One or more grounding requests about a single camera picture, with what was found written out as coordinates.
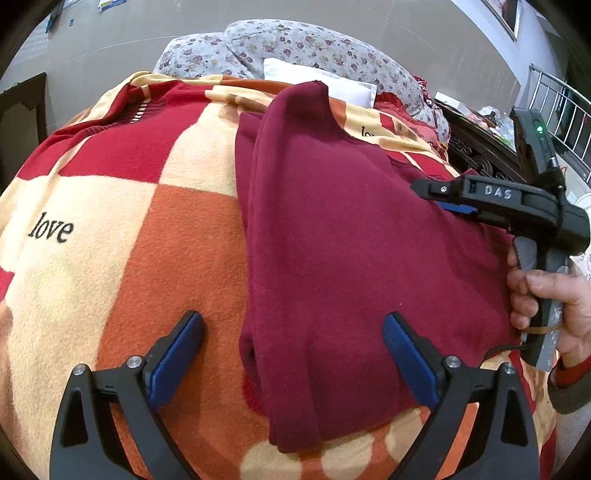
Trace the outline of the person's right hand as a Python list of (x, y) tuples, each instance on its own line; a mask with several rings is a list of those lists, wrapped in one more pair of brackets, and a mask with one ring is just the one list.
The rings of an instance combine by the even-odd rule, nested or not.
[(590, 357), (590, 284), (581, 275), (547, 273), (519, 268), (516, 251), (509, 249), (511, 324), (524, 330), (538, 312), (538, 299), (563, 303), (562, 332), (557, 350), (565, 368), (573, 368)]

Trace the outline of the red grey sleeve forearm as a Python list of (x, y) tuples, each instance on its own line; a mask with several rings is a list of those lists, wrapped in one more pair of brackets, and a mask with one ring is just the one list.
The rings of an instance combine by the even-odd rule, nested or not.
[(590, 358), (572, 367), (563, 359), (548, 377), (548, 393), (554, 409), (562, 415), (572, 414), (590, 402)]

